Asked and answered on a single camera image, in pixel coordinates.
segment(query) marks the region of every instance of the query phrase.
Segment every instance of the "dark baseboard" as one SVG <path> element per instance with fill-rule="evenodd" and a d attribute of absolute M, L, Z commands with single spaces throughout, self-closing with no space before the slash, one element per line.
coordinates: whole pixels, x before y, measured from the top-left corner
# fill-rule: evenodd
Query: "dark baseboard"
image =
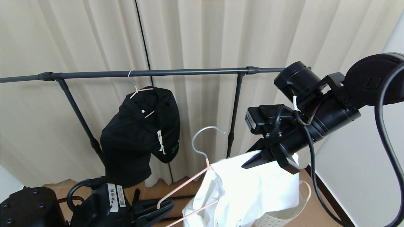
<path fill-rule="evenodd" d="M 305 170 L 309 174 L 309 176 L 311 176 L 310 166 L 307 166 L 307 168 Z M 340 220 L 345 222 L 346 224 L 349 224 L 350 226 L 354 226 L 351 219 L 348 217 L 348 215 L 345 213 L 345 211 L 342 209 L 342 207 L 338 204 L 336 199 L 333 197 L 333 195 L 330 193 L 330 191 L 325 186 L 325 184 L 321 181 L 321 179 L 317 176 L 317 174 L 316 174 L 316 178 L 317 178 L 318 188 L 323 193 L 325 199 L 330 203 L 331 207 L 335 210 L 335 213 L 338 215 Z"/>

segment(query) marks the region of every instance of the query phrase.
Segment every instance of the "white t-shirt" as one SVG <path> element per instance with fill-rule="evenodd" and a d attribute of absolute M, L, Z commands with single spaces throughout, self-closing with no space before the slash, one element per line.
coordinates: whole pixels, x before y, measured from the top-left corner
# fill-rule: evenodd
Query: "white t-shirt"
<path fill-rule="evenodd" d="M 186 227 L 249 227 L 265 212 L 299 204 L 299 174 L 290 174 L 270 162 L 250 169 L 241 166 L 259 151 L 213 163 L 183 216 L 219 199 L 184 220 Z"/>

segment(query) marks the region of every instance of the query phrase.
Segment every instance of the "pink clothes hanger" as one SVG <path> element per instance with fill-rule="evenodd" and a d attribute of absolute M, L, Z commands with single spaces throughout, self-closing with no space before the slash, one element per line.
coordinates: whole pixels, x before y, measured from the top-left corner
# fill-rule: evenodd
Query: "pink clothes hanger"
<path fill-rule="evenodd" d="M 129 73 L 128 73 L 128 79 L 129 79 L 130 82 L 132 82 L 132 83 L 135 85 L 136 91 L 132 94 L 132 96 L 130 97 L 130 99 L 133 98 L 133 97 L 135 96 L 135 94 L 139 93 L 139 91 L 154 90 L 154 88 L 146 88 L 146 89 L 140 89 L 140 90 L 138 90 L 138 89 L 137 89 L 137 86 L 136 86 L 136 83 L 133 82 L 133 81 L 130 79 L 130 73 L 131 73 L 132 71 L 133 71 L 133 70 L 129 71 Z M 154 113 L 154 112 L 155 112 L 155 110 L 153 110 L 151 113 L 149 113 L 148 115 L 146 115 L 145 118 L 147 118 L 148 116 L 150 116 L 150 115 L 151 115 L 152 113 Z"/>
<path fill-rule="evenodd" d="M 160 209 L 160 204 L 161 204 L 161 202 L 163 202 L 165 199 L 167 199 L 170 195 L 174 194 L 176 191 L 178 191 L 179 189 L 181 189 L 182 187 L 184 187 L 185 185 L 187 185 L 189 182 L 191 182 L 192 180 L 194 180 L 195 178 L 197 178 L 198 176 L 202 175 L 204 172 L 206 172 L 207 170 L 209 170 L 209 169 L 212 168 L 211 165 L 209 164 L 208 156 L 207 156 L 204 152 L 198 151 L 198 150 L 195 148 L 195 146 L 194 146 L 195 138 L 199 135 L 199 133 L 201 133 L 202 131 L 204 131 L 204 130 L 206 130 L 206 129 L 208 129 L 208 128 L 214 128 L 214 129 L 218 130 L 221 134 L 226 134 L 226 132 L 222 132 L 222 130 L 220 130 L 218 127 L 215 127 L 215 126 L 208 126 L 208 127 L 205 127 L 205 128 L 203 128 L 203 129 L 199 130 L 199 131 L 193 136 L 193 138 L 192 138 L 192 149 L 193 149 L 196 153 L 199 153 L 199 154 L 202 154 L 203 156 L 205 156 L 206 168 L 203 169 L 202 171 L 200 171 L 199 173 L 197 173 L 195 176 L 191 177 L 189 180 L 187 180 L 186 182 L 184 182 L 184 183 L 181 184 L 180 186 L 178 186 L 178 187 L 177 187 L 176 189 L 174 189 L 172 192 L 168 193 L 168 194 L 167 194 L 166 196 L 164 196 L 162 199 L 160 199 L 160 201 L 158 201 L 158 203 L 157 203 L 157 209 Z M 179 220 L 177 220 L 177 221 L 175 221 L 175 222 L 173 222 L 173 223 L 167 225 L 166 227 L 173 226 L 173 225 L 175 225 L 175 224 L 181 222 L 182 220 L 186 219 L 187 217 L 189 217 L 189 216 L 191 216 L 191 215 L 194 215 L 194 214 L 198 213 L 199 211 L 204 210 L 205 208 L 207 208 L 207 207 L 209 207 L 209 206 L 211 206 L 211 205 L 217 203 L 218 201 L 219 201 L 219 200 L 215 200 L 215 201 L 213 201 L 212 203 L 210 203 L 210 204 L 208 204 L 208 205 L 206 205 L 206 206 L 200 208 L 199 210 L 196 210 L 196 211 L 192 212 L 191 214 L 189 214 L 189 215 L 187 215 L 187 216 L 185 216 L 185 217 L 183 217 L 183 218 L 181 218 L 181 219 L 179 219 Z"/>

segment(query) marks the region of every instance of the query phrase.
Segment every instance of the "beige curtain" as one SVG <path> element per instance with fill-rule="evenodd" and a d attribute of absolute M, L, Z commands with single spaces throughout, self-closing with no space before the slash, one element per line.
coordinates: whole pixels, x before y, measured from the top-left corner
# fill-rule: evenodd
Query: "beige curtain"
<path fill-rule="evenodd" d="M 319 76 L 379 53 L 404 1 L 138 0 L 152 69 L 285 67 L 302 61 Z M 147 69 L 135 2 L 0 1 L 1 77 L 45 71 Z M 232 156 L 259 137 L 244 122 L 247 107 L 288 104 L 273 84 L 276 74 L 244 77 Z M 140 86 L 150 78 L 136 78 Z M 192 152 L 201 128 L 230 128 L 235 75 L 154 77 L 170 89 L 181 115 L 180 151 L 171 162 L 174 181 L 204 166 Z M 67 80 L 94 136 L 133 92 L 127 78 Z M 104 169 L 56 82 L 1 84 L 0 164 L 26 186 L 79 181 Z M 227 136 L 208 131 L 196 147 L 211 161 L 225 158 Z M 309 161 L 300 152 L 301 167 Z M 171 183 L 167 164 L 152 158 L 152 176 Z"/>

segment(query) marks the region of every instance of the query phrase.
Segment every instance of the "floor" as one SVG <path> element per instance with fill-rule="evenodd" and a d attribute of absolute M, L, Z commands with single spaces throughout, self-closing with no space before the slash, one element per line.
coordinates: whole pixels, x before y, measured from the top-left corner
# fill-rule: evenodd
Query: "floor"
<path fill-rule="evenodd" d="M 305 171 L 302 171 L 300 173 L 300 179 L 308 182 L 311 185 L 311 190 L 313 191 L 311 178 Z M 138 188 L 141 191 L 141 194 L 140 194 L 141 200 L 157 199 L 157 198 L 163 197 L 168 192 L 170 192 L 174 188 L 178 187 L 180 184 L 182 184 L 186 180 L 187 179 L 182 179 L 181 181 L 171 184 L 170 186 L 167 185 L 164 181 L 159 180 L 157 182 L 157 184 L 155 184 L 153 187 L 149 187 L 149 188 L 146 188 L 144 182 L 142 182 L 136 186 L 125 189 L 125 195 L 126 195 L 128 201 L 132 202 L 133 195 L 135 193 L 135 189 Z M 177 191 L 172 196 L 195 195 L 201 182 L 202 182 L 201 179 L 198 182 L 191 182 L 190 184 L 186 185 L 181 190 Z M 60 198 L 65 198 L 68 191 L 70 190 L 70 188 L 75 184 L 76 184 L 75 181 L 66 180 L 66 181 L 60 182 L 58 184 L 44 185 L 44 187 L 49 187 L 49 188 L 53 189 L 56 193 L 57 198 L 60 199 Z M 86 187 L 81 187 L 75 192 L 74 195 L 81 196 L 85 199 L 90 194 L 91 194 L 91 189 L 86 188 Z M 303 198 L 305 196 L 307 196 L 307 194 L 308 194 L 307 187 L 304 187 L 303 185 L 301 186 L 301 194 L 302 194 Z M 181 216 L 182 215 L 181 210 L 188 203 L 189 200 L 190 199 L 174 200 L 174 203 L 175 203 L 174 210 L 167 217 Z M 66 220 L 71 219 L 72 212 L 69 210 L 66 203 L 61 203 L 61 208 L 62 208 L 63 214 L 65 215 Z M 155 226 L 163 227 L 163 226 L 168 225 L 171 222 L 160 222 Z M 179 223 L 179 224 L 175 225 L 175 227 L 180 227 L 180 226 L 183 226 L 183 224 Z M 297 218 L 295 218 L 294 220 L 292 220 L 290 223 L 288 223 L 286 225 L 286 227 L 323 227 L 323 226 L 337 227 L 339 225 L 336 222 L 334 222 L 326 214 L 326 212 L 321 207 L 321 205 L 320 205 L 319 201 L 317 200 L 317 197 L 315 196 L 314 193 L 312 193 L 312 196 L 311 196 L 309 202 L 307 203 L 307 206 L 304 209 L 304 211 Z"/>

